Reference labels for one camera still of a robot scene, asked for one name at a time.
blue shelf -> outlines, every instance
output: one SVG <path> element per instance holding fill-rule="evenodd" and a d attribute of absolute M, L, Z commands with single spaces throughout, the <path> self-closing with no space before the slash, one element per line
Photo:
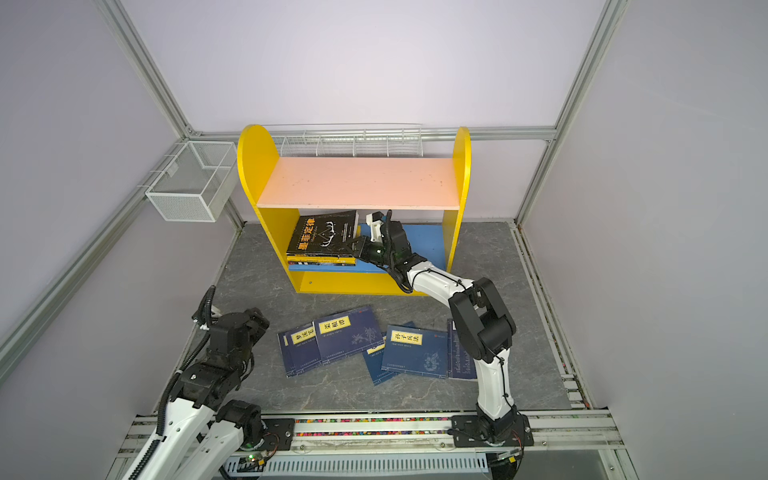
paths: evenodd
<path fill-rule="evenodd" d="M 418 253 L 439 269 L 445 270 L 445 248 L 442 242 L 442 225 L 403 225 L 408 235 L 413 253 Z M 368 225 L 360 225 L 360 234 L 370 237 Z M 370 263 L 357 260 L 355 266 L 336 265 L 289 265 L 291 272 L 347 272 L 347 273 L 382 273 L 384 270 Z"/>

white wall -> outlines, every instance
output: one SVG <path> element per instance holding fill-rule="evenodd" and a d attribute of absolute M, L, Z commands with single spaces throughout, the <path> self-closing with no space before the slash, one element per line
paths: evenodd
<path fill-rule="evenodd" d="M 604 0 L 125 0 L 192 125 L 553 125 Z"/>
<path fill-rule="evenodd" d="M 541 140 L 472 142 L 472 178 L 469 181 L 465 221 L 515 218 L 545 145 Z M 424 142 L 424 155 L 451 157 L 453 143 Z M 240 185 L 233 193 L 232 200 L 244 220 L 258 221 Z M 396 218 L 439 222 L 442 221 L 442 212 L 402 211 L 398 212 Z"/>
<path fill-rule="evenodd" d="M 0 336 L 176 140 L 88 0 L 0 3 Z"/>
<path fill-rule="evenodd" d="M 768 5 L 634 0 L 524 228 L 640 478 L 765 478 Z"/>
<path fill-rule="evenodd" d="M 160 397 L 232 234 L 227 219 L 165 222 L 145 204 L 0 388 L 3 478 L 107 476 Z"/>

stack of books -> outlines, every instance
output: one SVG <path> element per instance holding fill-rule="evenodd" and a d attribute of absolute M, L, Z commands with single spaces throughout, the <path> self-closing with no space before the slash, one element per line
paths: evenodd
<path fill-rule="evenodd" d="M 288 243 L 289 265 L 354 266 L 347 243 L 357 235 L 357 210 L 299 217 Z"/>
<path fill-rule="evenodd" d="M 362 353 L 373 385 L 399 373 L 477 379 L 475 360 L 462 347 L 451 320 L 447 332 L 418 329 L 409 322 L 381 333 L 371 307 L 364 306 L 278 333 L 278 340 L 289 377 Z"/>

pink shelf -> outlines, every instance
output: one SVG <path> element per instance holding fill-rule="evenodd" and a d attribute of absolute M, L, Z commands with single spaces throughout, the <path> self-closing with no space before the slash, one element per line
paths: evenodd
<path fill-rule="evenodd" d="M 458 210 L 452 158 L 281 157 L 259 208 Z"/>

yellow bookshelf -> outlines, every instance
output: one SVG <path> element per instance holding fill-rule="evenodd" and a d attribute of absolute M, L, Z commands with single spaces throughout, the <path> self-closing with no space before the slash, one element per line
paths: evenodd
<path fill-rule="evenodd" d="M 453 158 L 306 158 L 281 157 L 269 132 L 250 125 L 240 135 L 237 168 L 251 207 L 297 292 L 405 295 L 384 272 L 289 270 L 286 250 L 300 208 L 442 210 L 445 265 L 451 271 L 472 168 L 466 127 L 456 134 Z"/>

